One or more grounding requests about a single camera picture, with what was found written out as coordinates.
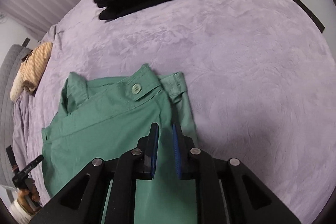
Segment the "person's left hand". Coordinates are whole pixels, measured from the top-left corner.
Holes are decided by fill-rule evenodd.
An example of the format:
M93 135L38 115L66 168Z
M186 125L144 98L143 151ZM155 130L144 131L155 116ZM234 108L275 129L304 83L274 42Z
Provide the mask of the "person's left hand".
M18 190L18 202L28 213L36 214L41 209L39 192L32 178L25 182L26 186Z

